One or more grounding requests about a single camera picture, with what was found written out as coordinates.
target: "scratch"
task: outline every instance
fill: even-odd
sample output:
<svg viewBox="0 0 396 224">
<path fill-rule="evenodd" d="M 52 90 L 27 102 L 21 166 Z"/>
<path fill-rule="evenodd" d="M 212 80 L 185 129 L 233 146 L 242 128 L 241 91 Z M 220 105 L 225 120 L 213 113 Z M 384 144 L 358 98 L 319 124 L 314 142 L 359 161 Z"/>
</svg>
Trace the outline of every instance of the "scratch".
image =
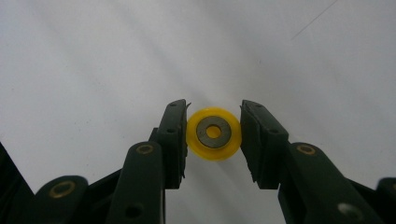
<svg viewBox="0 0 396 224">
<path fill-rule="evenodd" d="M 327 10 L 329 10 L 329 8 L 331 8 L 336 2 L 338 2 L 338 0 L 335 0 L 333 3 L 331 3 L 328 7 L 326 7 L 322 12 L 320 12 L 320 14 L 318 14 L 311 22 L 309 22 L 303 29 L 301 29 L 301 31 L 299 31 L 297 33 L 297 35 L 295 35 L 291 40 L 293 40 L 295 37 L 297 37 L 300 33 L 302 33 L 306 28 L 308 28 L 308 26 L 310 26 L 315 20 L 317 20 L 321 15 L 323 15 L 323 13 L 325 13 Z"/>
</svg>

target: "gray ring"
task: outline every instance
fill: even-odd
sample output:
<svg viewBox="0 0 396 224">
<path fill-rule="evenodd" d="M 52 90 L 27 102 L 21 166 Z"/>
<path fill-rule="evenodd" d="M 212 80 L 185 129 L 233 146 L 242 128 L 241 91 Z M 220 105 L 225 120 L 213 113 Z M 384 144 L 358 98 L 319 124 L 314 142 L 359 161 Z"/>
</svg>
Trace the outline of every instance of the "gray ring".
<svg viewBox="0 0 396 224">
<path fill-rule="evenodd" d="M 220 136 L 211 138 L 207 135 L 206 129 L 216 126 L 220 129 Z M 198 140 L 206 147 L 219 148 L 224 147 L 231 139 L 230 124 L 223 118 L 217 116 L 210 116 L 202 119 L 197 125 Z"/>
</svg>

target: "white tabletop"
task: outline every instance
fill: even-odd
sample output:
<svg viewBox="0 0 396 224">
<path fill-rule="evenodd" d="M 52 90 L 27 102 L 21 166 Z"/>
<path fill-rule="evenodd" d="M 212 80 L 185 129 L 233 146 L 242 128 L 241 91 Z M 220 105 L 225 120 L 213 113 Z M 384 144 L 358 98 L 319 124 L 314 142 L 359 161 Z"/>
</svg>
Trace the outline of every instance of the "white tabletop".
<svg viewBox="0 0 396 224">
<path fill-rule="evenodd" d="M 396 167 L 396 2 L 1 1 L 0 141 L 34 191 L 121 168 L 166 105 L 265 105 L 347 177 Z M 191 151 L 168 223 L 285 223 L 239 150 Z"/>
</svg>

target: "center hole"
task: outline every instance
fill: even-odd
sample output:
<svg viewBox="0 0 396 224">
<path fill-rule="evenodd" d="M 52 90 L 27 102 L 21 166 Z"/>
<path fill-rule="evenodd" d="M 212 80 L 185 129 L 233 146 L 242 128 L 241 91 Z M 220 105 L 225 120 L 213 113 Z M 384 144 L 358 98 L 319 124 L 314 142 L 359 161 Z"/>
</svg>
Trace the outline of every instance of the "center hole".
<svg viewBox="0 0 396 224">
<path fill-rule="evenodd" d="M 221 129 L 216 125 L 212 125 L 206 129 L 206 134 L 210 138 L 218 138 L 221 135 Z"/>
</svg>

